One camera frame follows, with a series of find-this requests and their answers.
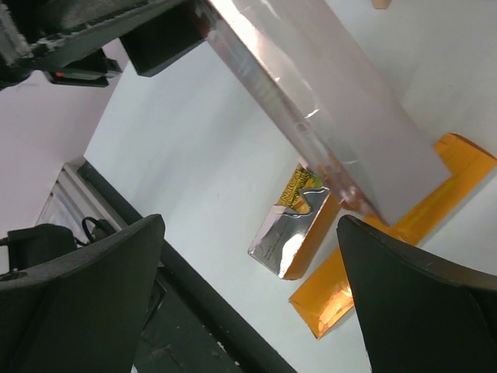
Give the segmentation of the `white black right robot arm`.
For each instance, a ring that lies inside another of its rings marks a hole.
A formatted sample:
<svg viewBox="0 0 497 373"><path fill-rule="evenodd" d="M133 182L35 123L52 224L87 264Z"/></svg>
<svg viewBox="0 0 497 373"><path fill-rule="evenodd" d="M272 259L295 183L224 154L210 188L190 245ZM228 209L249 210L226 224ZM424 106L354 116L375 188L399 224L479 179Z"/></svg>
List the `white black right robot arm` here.
<svg viewBox="0 0 497 373"><path fill-rule="evenodd" d="M90 245L38 225L3 240L3 372L129 372L165 224L158 214ZM374 372L494 372L496 278L350 215L339 250Z"/></svg>

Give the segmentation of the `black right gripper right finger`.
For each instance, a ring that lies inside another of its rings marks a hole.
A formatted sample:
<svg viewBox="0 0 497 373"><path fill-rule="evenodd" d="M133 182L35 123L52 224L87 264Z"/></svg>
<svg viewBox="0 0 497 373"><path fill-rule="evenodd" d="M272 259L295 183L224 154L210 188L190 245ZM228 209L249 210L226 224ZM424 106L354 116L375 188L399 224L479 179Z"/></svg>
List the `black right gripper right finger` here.
<svg viewBox="0 0 497 373"><path fill-rule="evenodd" d="M373 372L494 372L496 277L352 215L339 249Z"/></svg>

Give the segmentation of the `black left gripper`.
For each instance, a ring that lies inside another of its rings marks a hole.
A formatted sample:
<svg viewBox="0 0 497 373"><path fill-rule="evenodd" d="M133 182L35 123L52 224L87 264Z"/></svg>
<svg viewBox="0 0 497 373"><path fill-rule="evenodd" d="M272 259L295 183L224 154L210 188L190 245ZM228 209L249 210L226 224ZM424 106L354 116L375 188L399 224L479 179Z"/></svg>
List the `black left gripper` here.
<svg viewBox="0 0 497 373"><path fill-rule="evenodd" d="M115 39L143 77L203 43L188 1L3 1L1 89L35 71L55 85L105 88L122 73L103 51Z"/></svg>

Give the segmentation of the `red 3D toothpaste box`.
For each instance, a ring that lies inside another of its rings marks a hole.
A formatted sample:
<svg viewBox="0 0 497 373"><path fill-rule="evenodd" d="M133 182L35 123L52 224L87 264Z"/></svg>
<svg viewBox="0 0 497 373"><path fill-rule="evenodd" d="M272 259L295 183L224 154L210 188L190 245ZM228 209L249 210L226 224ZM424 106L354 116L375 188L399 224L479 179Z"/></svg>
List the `red 3D toothpaste box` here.
<svg viewBox="0 0 497 373"><path fill-rule="evenodd" d="M393 225L450 171L323 1L194 1L206 41L335 195Z"/></svg>

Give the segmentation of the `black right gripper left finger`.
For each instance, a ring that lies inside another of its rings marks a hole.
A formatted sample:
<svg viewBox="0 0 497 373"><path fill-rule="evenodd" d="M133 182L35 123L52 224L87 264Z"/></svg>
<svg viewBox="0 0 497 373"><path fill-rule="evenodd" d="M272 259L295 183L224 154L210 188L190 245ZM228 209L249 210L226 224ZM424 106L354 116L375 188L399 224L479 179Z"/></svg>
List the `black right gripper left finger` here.
<svg viewBox="0 0 497 373"><path fill-rule="evenodd" d="M159 214L1 277L3 372L130 372L165 234Z"/></svg>

